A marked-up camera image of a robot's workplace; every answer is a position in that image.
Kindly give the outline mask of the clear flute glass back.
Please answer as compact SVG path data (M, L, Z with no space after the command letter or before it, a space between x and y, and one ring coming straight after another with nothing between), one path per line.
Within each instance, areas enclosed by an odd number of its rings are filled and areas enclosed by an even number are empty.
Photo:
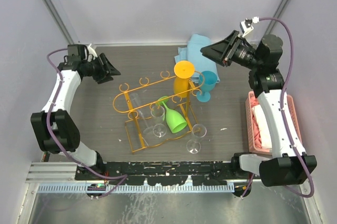
M137 108L138 115L143 120L143 122L145 124L145 129L144 129L143 133L144 134L153 133L154 125L153 125L153 122L150 119L147 119L148 118L148 112L146 112L144 108L140 108L140 106L143 105L142 101L140 99L140 96L137 93L132 92L129 95L129 97L130 97L130 100L131 100L131 103L132 103L133 107Z

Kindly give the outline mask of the clear flute glass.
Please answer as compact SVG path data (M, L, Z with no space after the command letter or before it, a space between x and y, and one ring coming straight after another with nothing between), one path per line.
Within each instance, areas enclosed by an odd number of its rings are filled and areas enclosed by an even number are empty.
M148 118L148 112L146 112L144 108L140 108L140 106L143 105L142 101L140 99L140 96L137 93L132 92L129 95L129 97L130 97L130 100L131 100L131 103L132 103L133 107L137 108L138 115L143 120L143 122L145 124L145 129L144 129L143 133L144 134L153 133L154 125L153 125L153 122L150 119L147 119Z
M153 133L156 137L162 138L167 133L165 122L165 109L155 104L151 109L151 116L154 121Z
M186 148L189 153L197 154L201 149L201 141L207 134L207 129L202 124L195 124L192 127L191 139L187 142Z

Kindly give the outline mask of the orange plastic wine glass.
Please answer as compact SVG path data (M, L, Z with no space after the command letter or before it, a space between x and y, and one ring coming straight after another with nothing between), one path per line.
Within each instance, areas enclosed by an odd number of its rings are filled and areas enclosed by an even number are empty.
M179 61L174 67L176 78L173 83L173 92L181 98L187 97L189 79L194 74L194 65L189 61Z

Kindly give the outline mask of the green plastic wine glass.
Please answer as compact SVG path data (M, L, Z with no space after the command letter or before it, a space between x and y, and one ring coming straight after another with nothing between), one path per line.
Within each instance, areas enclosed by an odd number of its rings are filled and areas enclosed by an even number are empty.
M168 96L163 96L158 99L157 103L164 106L166 110L166 123L171 130L172 133L178 133L182 131L187 126L187 121L183 115L181 115L178 111L170 109L166 103L168 101Z

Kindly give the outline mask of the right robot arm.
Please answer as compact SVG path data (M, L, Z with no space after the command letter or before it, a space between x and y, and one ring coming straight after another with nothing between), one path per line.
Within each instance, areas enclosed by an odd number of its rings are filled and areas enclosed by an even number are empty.
M312 182L316 157L308 155L294 127L285 81L278 69L283 41L273 35L262 37L256 48L238 31L225 39L201 48L202 55L221 66L237 63L249 72L249 85L266 118L272 141L272 156L235 153L231 172L238 179L249 172L259 176L266 187L291 186Z

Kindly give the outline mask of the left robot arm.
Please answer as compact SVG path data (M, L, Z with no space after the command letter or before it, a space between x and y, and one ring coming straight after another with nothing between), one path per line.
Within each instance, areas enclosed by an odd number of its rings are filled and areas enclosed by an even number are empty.
M94 180L113 180L106 173L101 155L81 141L70 109L83 78L91 77L102 84L120 72L104 53L97 54L91 45L72 44L63 51L66 52L63 61L59 65L51 64L57 74L52 94L42 110L31 115L38 146L43 152L67 157Z

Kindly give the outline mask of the blue plastic wine glass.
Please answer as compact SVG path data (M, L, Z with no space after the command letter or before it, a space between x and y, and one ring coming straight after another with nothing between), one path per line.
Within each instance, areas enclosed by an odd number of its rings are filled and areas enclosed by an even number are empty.
M203 71L199 75L199 89L196 97L200 102L208 102L211 99L210 92L215 88L217 75L212 71Z

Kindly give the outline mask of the light blue folded cloth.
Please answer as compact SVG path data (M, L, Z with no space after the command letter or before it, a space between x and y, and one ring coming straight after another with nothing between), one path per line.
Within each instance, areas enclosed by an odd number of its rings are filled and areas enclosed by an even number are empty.
M187 42L187 47L179 47L178 55L174 57L175 63L180 61L189 61L194 65L196 71L204 72L211 71L217 77L216 83L220 83L220 78L217 72L215 62L204 57L201 53L201 48L211 45L211 40L203 35L193 34Z

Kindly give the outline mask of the clear flute glass middle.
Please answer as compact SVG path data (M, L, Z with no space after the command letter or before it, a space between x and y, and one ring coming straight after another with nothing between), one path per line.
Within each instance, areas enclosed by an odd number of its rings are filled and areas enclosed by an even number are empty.
M162 138L167 133L165 122L165 109L155 104L151 109L151 116L154 121L153 133L156 137Z

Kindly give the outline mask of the clear flute glass front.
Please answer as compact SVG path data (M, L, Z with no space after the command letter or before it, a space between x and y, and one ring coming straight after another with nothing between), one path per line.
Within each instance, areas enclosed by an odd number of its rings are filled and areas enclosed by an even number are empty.
M207 134L207 129L202 124L195 124L192 127L191 139L187 142L186 148L189 153L197 154L201 149L201 141Z

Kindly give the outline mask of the white cloth in basket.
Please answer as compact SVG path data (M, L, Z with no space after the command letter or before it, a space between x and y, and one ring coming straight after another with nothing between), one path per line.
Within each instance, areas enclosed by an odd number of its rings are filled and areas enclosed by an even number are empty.
M258 148L272 149L269 128L262 107L252 107L254 142Z

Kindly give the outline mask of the pink plastic basket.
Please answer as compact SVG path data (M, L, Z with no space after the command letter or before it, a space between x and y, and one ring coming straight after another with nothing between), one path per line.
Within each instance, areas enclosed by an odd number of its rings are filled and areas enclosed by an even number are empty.
M287 95L287 102L289 106L289 112L294 124L294 128L296 130L296 133L298 135L298 138L300 142L302 142L301 139L301 133L300 133L300 127L298 124L297 114L295 110L295 104L293 101L293 97L291 95ZM259 128L256 122L256 119L253 115L252 107L255 107L258 105L259 102L255 98L254 92L250 91L248 93L248 97L245 101L245 110L246 110L246 123L247 123L247 136L248 136L248 144L249 144L249 151L255 154L265 154L265 155L271 155L272 150L271 149L264 149L261 147L261 137Z

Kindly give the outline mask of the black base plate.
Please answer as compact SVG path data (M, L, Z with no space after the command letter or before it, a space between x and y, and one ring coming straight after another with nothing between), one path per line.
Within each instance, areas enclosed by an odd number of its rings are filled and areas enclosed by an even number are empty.
M219 186L250 177L245 171L235 173L226 161L108 162L105 171L109 177L127 175L123 184L130 186L142 186L144 182L150 186L181 186L188 178L193 186Z

